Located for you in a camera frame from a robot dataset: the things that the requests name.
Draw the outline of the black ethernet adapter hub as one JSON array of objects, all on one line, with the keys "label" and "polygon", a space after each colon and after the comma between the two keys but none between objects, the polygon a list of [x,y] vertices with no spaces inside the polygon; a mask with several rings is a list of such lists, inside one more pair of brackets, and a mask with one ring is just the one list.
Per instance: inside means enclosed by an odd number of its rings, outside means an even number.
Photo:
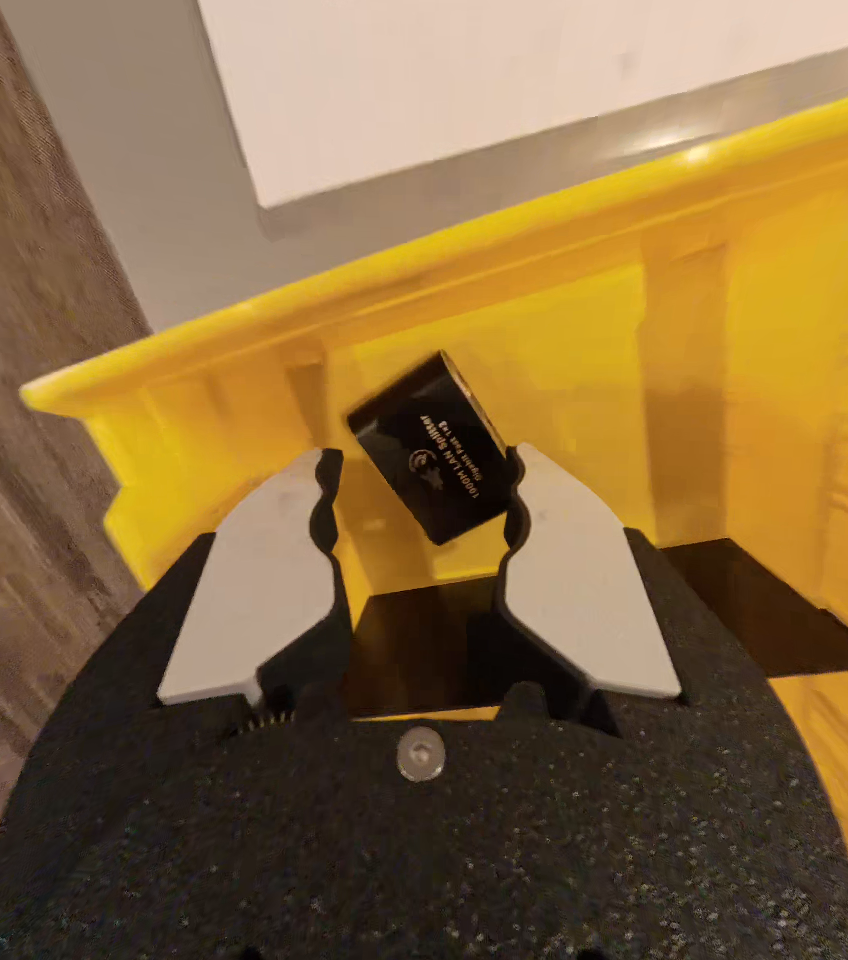
[{"label": "black ethernet adapter hub", "polygon": [[361,402],[347,426],[432,544],[509,510],[507,446],[447,352]]}]

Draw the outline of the yellow plastic bin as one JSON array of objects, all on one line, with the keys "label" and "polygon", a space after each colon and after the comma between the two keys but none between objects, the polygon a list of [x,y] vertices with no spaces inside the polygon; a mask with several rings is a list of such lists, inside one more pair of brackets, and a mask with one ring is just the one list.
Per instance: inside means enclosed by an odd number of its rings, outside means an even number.
[{"label": "yellow plastic bin", "polygon": [[[347,415],[447,353],[507,512],[430,542]],[[1,837],[22,958],[848,958],[848,671],[768,678],[666,548],[729,539],[848,628],[848,99],[453,227],[48,374],[147,587],[28,758]],[[682,693],[592,688],[501,612],[527,443],[622,522]],[[157,695],[221,522],[335,449],[372,596],[496,576],[598,702],[358,717]]]}]

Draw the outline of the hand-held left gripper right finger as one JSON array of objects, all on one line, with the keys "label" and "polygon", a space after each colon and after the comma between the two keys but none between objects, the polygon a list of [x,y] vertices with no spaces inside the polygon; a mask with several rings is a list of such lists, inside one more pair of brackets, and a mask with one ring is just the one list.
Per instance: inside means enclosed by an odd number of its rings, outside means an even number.
[{"label": "hand-held left gripper right finger", "polygon": [[677,700],[679,673],[622,521],[533,445],[510,453],[503,618],[594,690]]}]

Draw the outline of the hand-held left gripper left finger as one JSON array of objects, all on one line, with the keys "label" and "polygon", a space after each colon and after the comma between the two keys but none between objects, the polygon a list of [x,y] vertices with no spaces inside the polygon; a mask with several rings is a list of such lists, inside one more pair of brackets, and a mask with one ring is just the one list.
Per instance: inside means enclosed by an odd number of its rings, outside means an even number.
[{"label": "hand-held left gripper left finger", "polygon": [[353,625],[335,556],[344,454],[310,450],[218,525],[158,688],[163,706],[240,696],[293,710],[340,692]]}]

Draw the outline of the black divider panel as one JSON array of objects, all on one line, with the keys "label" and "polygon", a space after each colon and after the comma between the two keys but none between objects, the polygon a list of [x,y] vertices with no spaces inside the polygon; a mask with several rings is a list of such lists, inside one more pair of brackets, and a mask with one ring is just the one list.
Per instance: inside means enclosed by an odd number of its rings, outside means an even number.
[{"label": "black divider panel", "polygon": [[[767,678],[848,671],[848,627],[728,538],[666,548],[689,588]],[[372,596],[344,683],[358,717],[476,709],[531,681],[550,715],[598,727],[597,701],[493,608],[496,576]]]}]

